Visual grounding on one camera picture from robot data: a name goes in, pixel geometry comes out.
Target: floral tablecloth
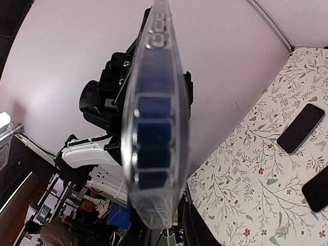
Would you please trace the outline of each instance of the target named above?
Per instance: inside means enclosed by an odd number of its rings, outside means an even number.
[[[328,209],[313,213],[301,192],[328,164],[328,115],[295,154],[276,143],[309,102],[328,108],[328,50],[294,51],[245,119],[188,179],[195,206],[222,245],[328,246]]]

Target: white wall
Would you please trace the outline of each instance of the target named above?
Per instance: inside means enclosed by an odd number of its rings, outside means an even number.
[[[259,0],[295,46],[328,46],[327,0]]]
[[[241,0],[170,1],[184,70],[192,73],[192,169],[242,120],[288,52]],[[57,152],[71,133],[102,133],[83,119],[78,100],[111,54],[138,34],[152,0],[36,0],[8,57],[0,110],[24,122],[34,140]]]

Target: screw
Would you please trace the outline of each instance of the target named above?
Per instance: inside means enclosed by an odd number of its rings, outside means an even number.
[[[128,67],[130,65],[130,62],[128,60],[126,60],[124,63],[123,63],[123,67]]]
[[[140,113],[138,109],[135,109],[133,112],[135,117],[140,117]]]

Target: person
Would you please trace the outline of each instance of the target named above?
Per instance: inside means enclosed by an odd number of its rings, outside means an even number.
[[[34,221],[27,221],[25,230],[28,234],[40,234],[40,238],[47,246],[85,246],[87,245],[76,235],[73,235],[68,227],[61,221],[54,219],[51,223],[40,225]]]

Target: smartphone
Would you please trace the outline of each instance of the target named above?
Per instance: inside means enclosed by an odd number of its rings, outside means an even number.
[[[328,167],[302,187],[302,193],[311,210],[320,212],[328,205]]]
[[[307,104],[290,126],[280,135],[277,144],[288,154],[294,154],[324,116],[325,112],[321,108],[313,104]]]

